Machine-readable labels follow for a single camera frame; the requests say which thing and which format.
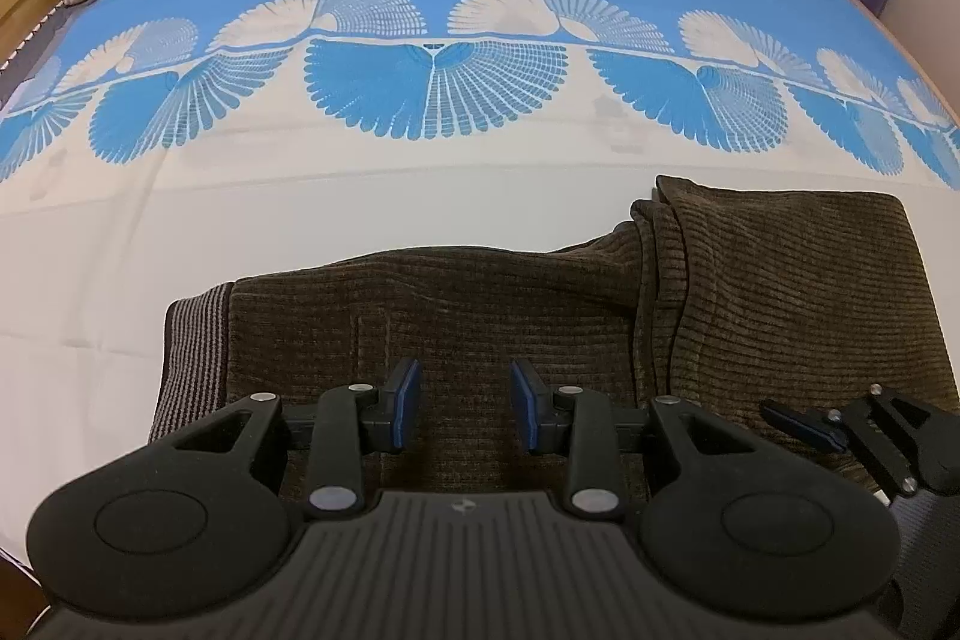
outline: carbon fiber surface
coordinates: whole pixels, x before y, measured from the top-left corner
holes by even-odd
[[[893,638],[866,612],[795,627],[716,616],[637,557],[621,528],[545,494],[387,492],[370,513],[306,530],[277,574],[203,615],[118,624],[50,611],[32,640],[752,640]]]
[[[896,584],[904,597],[899,630],[907,637],[935,637],[960,594],[960,495],[921,489],[890,506],[901,531]]]

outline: bed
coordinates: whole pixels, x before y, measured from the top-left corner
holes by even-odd
[[[171,301],[394,247],[563,247],[658,173],[899,196],[960,356],[960,128],[849,0],[97,0],[40,25],[0,100],[18,557],[50,490],[146,441]]]

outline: bedsheet pattern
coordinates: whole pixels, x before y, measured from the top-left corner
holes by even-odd
[[[191,155],[294,127],[293,157]],[[35,206],[56,148],[85,171],[59,202],[166,150],[157,188],[527,162],[521,136],[541,162],[750,156],[960,188],[960,130],[846,0],[102,0],[6,111],[0,211]]]

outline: blue fan pattern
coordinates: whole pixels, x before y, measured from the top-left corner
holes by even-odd
[[[317,107],[379,137],[487,131],[549,101],[566,75],[555,44],[351,44],[315,39],[306,83]]]
[[[906,121],[896,121],[906,143],[920,157],[935,175],[940,177],[954,191],[960,191],[960,162],[957,162],[956,148],[948,141],[957,139],[957,132],[944,134],[932,128],[920,128]]]
[[[53,98],[0,122],[0,182],[40,153],[90,101],[93,89]]]
[[[857,161],[882,175],[899,175],[904,170],[904,154],[880,110],[796,85],[789,90],[815,124]]]
[[[675,134],[728,152],[760,152],[784,140],[786,108],[773,80],[736,68],[589,49],[604,81],[627,104]]]
[[[542,39],[565,30],[604,43],[584,51],[613,92],[700,145],[728,152],[780,145],[788,125],[785,89],[834,143],[875,172],[904,169],[896,122],[920,160],[960,188],[960,129],[931,128],[930,118],[944,121],[947,113],[920,80],[898,83],[911,115],[846,55],[818,52],[828,88],[813,66],[772,36],[704,10],[678,22],[696,67],[672,57],[656,25],[604,0],[462,0],[454,11],[454,41],[431,42],[422,40],[425,18],[410,0],[266,1],[222,26],[207,54],[190,63],[199,36],[190,20],[127,28],[65,71],[59,57],[50,58],[25,86],[0,121],[0,181],[49,145],[101,83],[88,140],[97,157],[126,164],[212,128],[265,85],[304,39],[309,95],[347,127],[407,140],[502,127],[554,97],[568,79],[568,52],[581,47],[513,40],[512,29],[523,23],[531,29],[517,35]],[[275,43],[275,28],[282,28],[283,46]],[[491,30],[507,36],[460,38]],[[381,41],[347,41],[371,33]]]
[[[181,77],[162,71],[115,83],[90,121],[90,146],[98,158],[125,164],[157,145],[183,145],[262,87],[289,52],[218,52]]]

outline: metal rivet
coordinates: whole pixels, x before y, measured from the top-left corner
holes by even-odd
[[[357,501],[357,495],[342,485],[325,485],[310,492],[310,504],[318,510],[346,510]]]
[[[570,497],[570,504],[588,513],[610,512],[620,504],[620,498],[606,488],[582,488]]]

